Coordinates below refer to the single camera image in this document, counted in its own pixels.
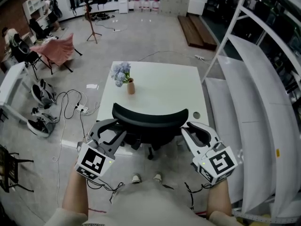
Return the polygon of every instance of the small brown vase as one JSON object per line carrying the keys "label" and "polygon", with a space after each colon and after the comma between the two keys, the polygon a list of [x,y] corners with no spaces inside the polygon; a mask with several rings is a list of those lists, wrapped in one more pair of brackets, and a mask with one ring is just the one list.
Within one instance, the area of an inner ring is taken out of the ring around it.
{"label": "small brown vase", "polygon": [[128,79],[127,92],[128,92],[129,95],[132,95],[132,94],[135,93],[135,85],[134,85],[134,79],[133,78]]}

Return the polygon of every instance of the wooden platform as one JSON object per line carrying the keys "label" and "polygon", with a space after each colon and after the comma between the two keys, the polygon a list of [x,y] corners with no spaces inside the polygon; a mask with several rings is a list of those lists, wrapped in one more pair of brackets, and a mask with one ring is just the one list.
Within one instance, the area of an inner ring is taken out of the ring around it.
{"label": "wooden platform", "polygon": [[202,21],[193,15],[178,16],[188,46],[215,50],[216,43]]}

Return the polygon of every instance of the sneaker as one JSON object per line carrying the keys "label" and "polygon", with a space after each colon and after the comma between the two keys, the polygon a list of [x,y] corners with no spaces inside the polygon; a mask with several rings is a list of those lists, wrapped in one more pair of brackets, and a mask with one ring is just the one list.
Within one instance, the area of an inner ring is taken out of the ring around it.
{"label": "sneaker", "polygon": [[141,183],[141,176],[138,173],[133,174],[132,184]]}
{"label": "sneaker", "polygon": [[163,178],[162,173],[157,171],[156,175],[155,175],[155,177],[153,179],[155,181],[159,182],[160,184],[162,184],[162,178]]}

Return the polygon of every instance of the concrete floor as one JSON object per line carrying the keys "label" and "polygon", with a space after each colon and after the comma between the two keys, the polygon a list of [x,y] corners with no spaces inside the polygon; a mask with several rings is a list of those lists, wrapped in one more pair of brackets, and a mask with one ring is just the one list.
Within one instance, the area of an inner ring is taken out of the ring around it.
{"label": "concrete floor", "polygon": [[[74,71],[70,73],[65,68],[54,68],[54,74],[43,65],[38,67],[38,77],[45,79],[55,87],[57,94],[70,89],[76,89],[87,95],[86,106],[93,110],[95,104],[99,103],[104,90],[113,61],[137,61],[145,56],[159,50],[172,50],[193,57],[195,54],[211,59],[214,52],[187,46],[186,39],[176,17],[166,17],[152,13],[134,13],[120,15],[111,13],[115,18],[107,21],[100,21],[107,27],[123,30],[113,32],[101,26],[94,26],[95,32],[102,33],[97,36],[98,44],[92,39],[86,41],[91,34],[89,23],[82,18],[76,18],[62,23],[66,29],[60,32],[60,37],[66,37],[74,33],[75,48],[83,56],[74,55],[74,59],[68,63]],[[200,60],[190,58],[172,52],[160,52],[149,56],[144,61],[160,62],[179,65],[189,65],[198,68],[202,77],[208,64]],[[209,77],[223,79],[219,65],[215,65]],[[98,85],[97,89],[90,89],[89,84]],[[208,111],[209,122],[214,126],[212,110],[204,85],[204,94]],[[78,98],[76,93],[71,94],[70,102],[75,104]],[[62,97],[58,99],[58,105],[52,105],[50,111],[58,116]],[[21,112],[23,116],[34,120],[30,112],[38,104],[25,88],[20,85],[13,99],[12,106]],[[72,114],[73,108],[68,106],[66,116]],[[82,116],[85,132],[94,124],[98,110],[90,116]],[[0,144],[5,145],[10,152],[20,153],[20,158],[34,160],[34,163],[27,163],[19,166],[19,183],[34,189],[34,193],[27,192],[21,188],[16,191],[10,190],[5,193],[0,189],[0,200],[10,218],[20,226],[41,226],[54,213],[58,205],[61,205],[63,195],[67,186],[68,177],[77,157],[77,151],[67,147],[73,145],[83,138],[83,131],[79,120],[79,114],[66,120],[64,133],[63,116],[57,124],[52,135],[46,139],[38,138],[32,134],[26,125],[20,124],[12,116],[4,123],[0,123]],[[53,162],[53,157],[60,153],[60,140],[63,139],[63,146],[59,159],[60,187],[58,192],[58,205],[56,194],[58,189],[58,165]],[[144,148],[134,151],[130,146],[119,151],[116,162],[104,175],[103,179],[112,187],[119,182],[129,183],[134,172],[141,174],[143,180],[151,179],[154,172],[160,170],[164,174],[164,183],[174,187],[183,203],[190,206],[190,195],[186,190],[184,182],[187,182],[192,190],[200,188],[201,183],[206,181],[190,166],[192,155],[187,151],[185,145],[178,144],[179,139],[161,148],[158,151],[157,159],[149,161]],[[94,210],[108,211],[110,209],[110,192],[103,188],[92,190],[88,188],[89,207]],[[207,190],[195,194],[195,211],[200,212],[206,209]]]}

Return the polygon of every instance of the pink chair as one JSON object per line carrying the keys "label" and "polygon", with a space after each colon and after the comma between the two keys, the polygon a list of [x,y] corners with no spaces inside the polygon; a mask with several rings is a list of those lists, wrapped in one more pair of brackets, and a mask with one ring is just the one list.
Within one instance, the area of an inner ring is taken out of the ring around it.
{"label": "pink chair", "polygon": [[47,67],[52,73],[51,63],[53,62],[57,66],[64,65],[70,72],[73,72],[65,62],[70,58],[75,50],[80,56],[79,53],[73,46],[73,33],[71,33],[66,39],[63,40],[50,40],[49,42],[42,44],[40,46],[33,46],[30,49],[36,53],[42,55],[42,60],[45,62]]}

